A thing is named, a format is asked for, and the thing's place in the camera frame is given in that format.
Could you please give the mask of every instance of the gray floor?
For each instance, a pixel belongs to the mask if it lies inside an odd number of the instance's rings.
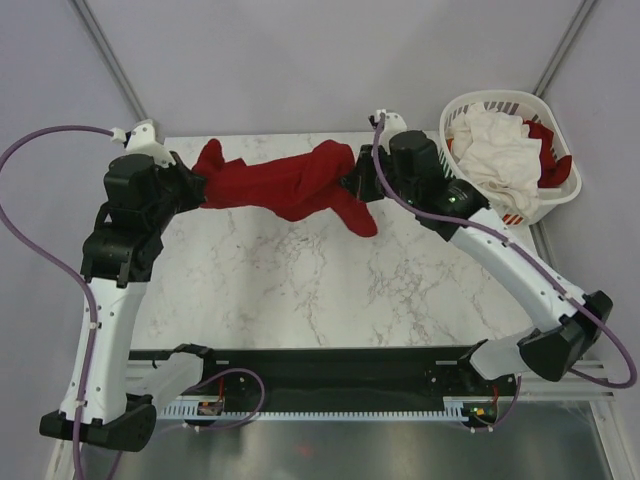
[[[163,429],[158,425],[156,431]],[[110,459],[85,452],[88,478]],[[602,480],[611,475],[589,407],[517,406],[492,434],[435,423],[256,422],[195,434],[174,429],[126,454],[117,480]]]

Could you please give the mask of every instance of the white cloth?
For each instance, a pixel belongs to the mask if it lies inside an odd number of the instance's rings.
[[[453,136],[452,152],[465,175],[525,218],[531,218],[540,205],[542,141],[528,135],[529,126],[521,117],[487,111],[482,103],[470,105],[447,132]]]

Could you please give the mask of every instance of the laundry basket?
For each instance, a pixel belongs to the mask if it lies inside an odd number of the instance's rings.
[[[447,177],[462,178],[469,183],[473,182],[460,170],[457,160],[449,151],[447,146],[446,133],[451,122],[462,112],[466,113],[469,106],[482,102],[487,110],[495,109],[509,115],[519,115],[524,120],[531,120],[542,123],[545,127],[553,130],[553,158],[557,161],[565,155],[569,155],[569,148],[558,128],[551,110],[538,97],[526,92],[510,90],[483,90],[479,92],[467,93],[454,100],[446,106],[440,116],[440,163]],[[504,205],[491,192],[488,192],[474,184],[474,186],[491,202],[491,206],[502,216],[502,220],[507,225],[533,225],[539,222],[542,217],[553,210],[556,206],[567,203],[580,193],[582,179],[578,173],[575,162],[572,162],[571,173],[567,180],[557,188],[540,188],[540,207],[532,218],[524,218],[517,211]]]

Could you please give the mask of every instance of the red cloth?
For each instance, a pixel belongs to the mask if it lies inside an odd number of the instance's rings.
[[[200,153],[193,172],[207,178],[203,208],[253,205],[290,222],[331,208],[353,233],[372,237],[378,228],[367,205],[339,184],[354,164],[351,147],[332,140],[309,153],[259,165],[246,165],[241,158],[226,163],[222,145],[214,139]]]
[[[562,157],[558,162],[553,159],[551,148],[553,147],[553,131],[541,123],[534,123],[527,120],[529,125],[529,138],[539,138],[542,140],[540,148],[540,166],[542,174],[538,180],[538,187],[553,188],[562,185],[571,172],[571,155]]]

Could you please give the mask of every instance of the white marble table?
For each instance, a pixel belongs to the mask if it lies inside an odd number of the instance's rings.
[[[327,138],[357,154],[372,134],[220,140],[228,160],[260,163],[309,151]],[[170,138],[166,144],[192,166],[207,140]],[[483,268],[393,201],[370,210],[380,231],[372,239],[351,233],[331,211],[296,224],[253,207],[175,217],[132,347],[472,344],[531,325]],[[528,229],[518,234],[533,248]]]

